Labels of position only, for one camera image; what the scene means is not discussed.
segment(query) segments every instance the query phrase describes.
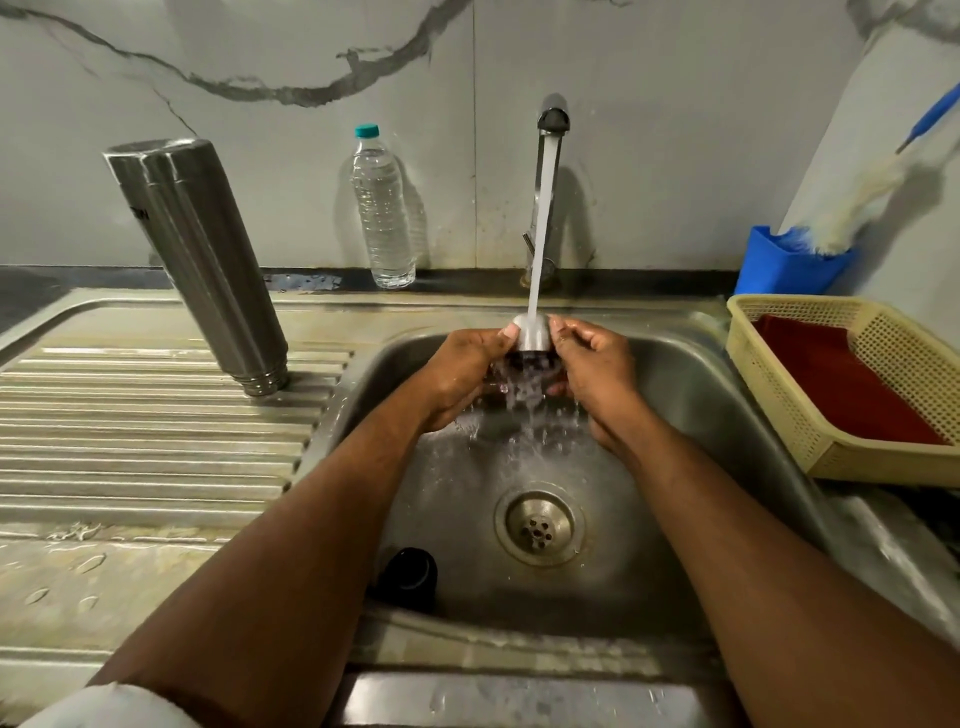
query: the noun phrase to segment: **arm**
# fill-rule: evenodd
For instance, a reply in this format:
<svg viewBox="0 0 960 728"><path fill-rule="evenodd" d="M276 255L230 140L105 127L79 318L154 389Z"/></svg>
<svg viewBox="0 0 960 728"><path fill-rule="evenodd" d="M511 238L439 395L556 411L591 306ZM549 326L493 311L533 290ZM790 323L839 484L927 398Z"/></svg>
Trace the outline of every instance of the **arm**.
<svg viewBox="0 0 960 728"><path fill-rule="evenodd" d="M780 523L636 393L626 340L551 322L569 387L684 564L759 728L948 725L960 654Z"/></svg>
<svg viewBox="0 0 960 728"><path fill-rule="evenodd" d="M324 462L170 595L91 684L146 688L206 726L320 725L414 444L452 422L515 339L513 325L450 334Z"/></svg>

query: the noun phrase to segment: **red cloth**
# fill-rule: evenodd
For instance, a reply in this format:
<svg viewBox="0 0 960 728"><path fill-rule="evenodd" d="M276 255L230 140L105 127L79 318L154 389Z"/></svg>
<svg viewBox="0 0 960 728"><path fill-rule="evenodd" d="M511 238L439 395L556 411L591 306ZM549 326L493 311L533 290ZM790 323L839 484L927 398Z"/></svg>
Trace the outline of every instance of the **red cloth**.
<svg viewBox="0 0 960 728"><path fill-rule="evenodd" d="M831 425L871 440L948 444L856 358L845 328L763 315L756 330Z"/></svg>

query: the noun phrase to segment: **stainless steel sink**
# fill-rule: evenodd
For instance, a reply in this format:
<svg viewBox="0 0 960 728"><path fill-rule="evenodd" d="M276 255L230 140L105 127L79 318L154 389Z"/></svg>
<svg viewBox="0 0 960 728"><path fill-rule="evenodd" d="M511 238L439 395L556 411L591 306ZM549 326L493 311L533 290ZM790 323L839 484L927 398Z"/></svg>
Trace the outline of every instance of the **stainless steel sink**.
<svg viewBox="0 0 960 728"><path fill-rule="evenodd" d="M805 479L706 336L631 339L643 396L799 533L825 546ZM391 347L347 430L443 341ZM487 397L414 452L387 521L380 566L416 546L435 558L435 616L586 638L701 640L709 630L684 570L633 480L585 413L548 398L508 409Z"/></svg>
<svg viewBox="0 0 960 728"><path fill-rule="evenodd" d="M502 326L524 301L274 303L294 382L264 401L217 370L172 291L77 291L0 335L0 722L82 686L447 332ZM960 642L949 557L896 502L800 475L723 354L722 302L544 305L627 335L666 419L804 538ZM739 724L682 569L571 402L531 414L485 400L422 438L378 567L404 546L439 564L436 611L367 604L333 723ZM395 695L402 717L383 712ZM447 697L468 710L444 712ZM630 712L638 700L647 713Z"/></svg>

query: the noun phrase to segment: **wet hand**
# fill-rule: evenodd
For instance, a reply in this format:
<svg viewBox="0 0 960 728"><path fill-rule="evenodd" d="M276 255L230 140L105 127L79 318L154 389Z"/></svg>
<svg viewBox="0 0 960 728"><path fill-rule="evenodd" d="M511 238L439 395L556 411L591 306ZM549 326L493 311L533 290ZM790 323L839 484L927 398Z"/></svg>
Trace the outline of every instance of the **wet hand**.
<svg viewBox="0 0 960 728"><path fill-rule="evenodd" d="M566 383L551 394L565 389L576 398L590 415L593 436L616 450L608 424L639 398L629 342L613 331L561 316L550 317L550 336L566 367Z"/></svg>
<svg viewBox="0 0 960 728"><path fill-rule="evenodd" d="M437 353L411 377L429 406L425 430L443 429L480 396L490 365L516 342L520 329L464 328L453 331Z"/></svg>

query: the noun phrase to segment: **bottle cap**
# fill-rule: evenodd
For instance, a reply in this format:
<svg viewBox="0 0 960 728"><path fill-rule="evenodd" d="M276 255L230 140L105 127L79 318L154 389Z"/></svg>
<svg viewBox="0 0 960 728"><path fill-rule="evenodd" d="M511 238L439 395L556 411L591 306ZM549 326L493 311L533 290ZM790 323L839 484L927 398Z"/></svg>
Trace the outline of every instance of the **bottle cap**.
<svg viewBox="0 0 960 728"><path fill-rule="evenodd" d="M380 127L376 124L361 124L353 133L358 139L375 139L380 136Z"/></svg>

